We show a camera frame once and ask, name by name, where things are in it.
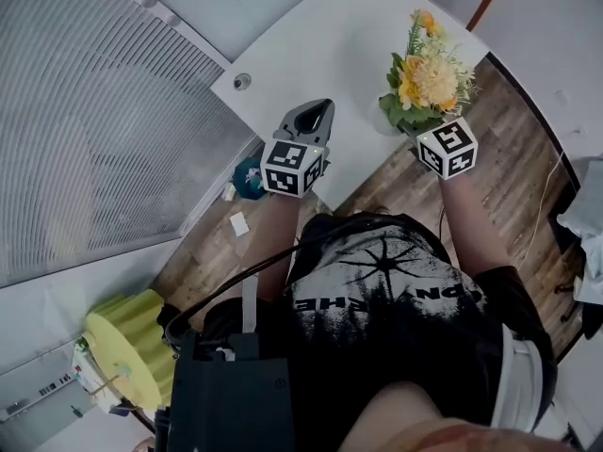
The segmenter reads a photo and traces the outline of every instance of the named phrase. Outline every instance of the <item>teal object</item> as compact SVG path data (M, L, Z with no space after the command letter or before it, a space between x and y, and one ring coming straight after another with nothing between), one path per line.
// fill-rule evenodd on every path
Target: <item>teal object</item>
M262 183L259 157L246 157L236 166L233 185L241 198L246 200L257 201L264 197L266 189Z

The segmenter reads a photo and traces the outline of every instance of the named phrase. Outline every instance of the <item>wooden floor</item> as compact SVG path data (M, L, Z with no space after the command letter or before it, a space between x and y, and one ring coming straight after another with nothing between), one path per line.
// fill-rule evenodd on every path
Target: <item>wooden floor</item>
M480 64L476 76L481 92L465 114L480 142L478 164L470 174L513 263L519 266L536 226L546 177L559 156L520 95L489 61ZM335 213L345 216L358 209L384 205L392 213L412 216L438 234L442 201L437 179L416 161L411 149L410 143L402 145ZM572 306L571 294L553 293L555 286L572 282L580 273L579 254L571 248L561 256L546 219L568 183L568 175L559 165L549 180L542 218L519 271L557 354L580 329L576 314L567 323L560 320ZM304 198L300 229L316 213L318 205L313 193ZM262 202L240 199L216 201L157 277L155 290L170 303L184 308L234 275L261 217L262 206ZM243 212L252 230L240 238L235 237L228 219L238 211ZM444 245L456 261L446 219L442 231ZM199 327L202 323L203 318L195 316L193 325Z

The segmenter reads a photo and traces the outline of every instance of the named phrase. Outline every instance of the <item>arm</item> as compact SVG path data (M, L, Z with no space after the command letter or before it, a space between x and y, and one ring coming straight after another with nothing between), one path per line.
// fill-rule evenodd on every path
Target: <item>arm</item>
M243 269L270 258L270 256L291 248L295 242L298 217L302 200L275 194L269 198L260 224L247 248L241 267ZM257 297L267 301L279 298L285 290L291 256L259 273ZM242 286L237 288L240 296Z
M452 243L461 270L471 278L500 266L511 258L466 174L440 180Z

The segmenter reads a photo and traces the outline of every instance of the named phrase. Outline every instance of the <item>paper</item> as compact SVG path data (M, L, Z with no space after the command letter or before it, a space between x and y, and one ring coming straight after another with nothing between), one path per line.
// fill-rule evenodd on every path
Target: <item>paper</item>
M247 225L247 221L245 220L243 213L241 213L240 211L235 215L230 216L230 222L233 225L233 228L235 229L236 237L242 236L245 233L249 232L249 226Z

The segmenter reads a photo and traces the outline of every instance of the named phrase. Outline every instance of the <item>black t-shirt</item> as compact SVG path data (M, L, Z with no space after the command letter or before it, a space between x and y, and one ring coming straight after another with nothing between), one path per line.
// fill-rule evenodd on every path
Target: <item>black t-shirt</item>
M302 240L342 219L315 217ZM435 236L406 216L299 251L285 297L258 300L257 333L264 357L286 356L299 450L336 450L385 385L421 386L445 416L489 425L506 324L538 347L544 411L556 365L516 270L492 269L471 280L452 266ZM241 301L214 307L204 336L240 332Z

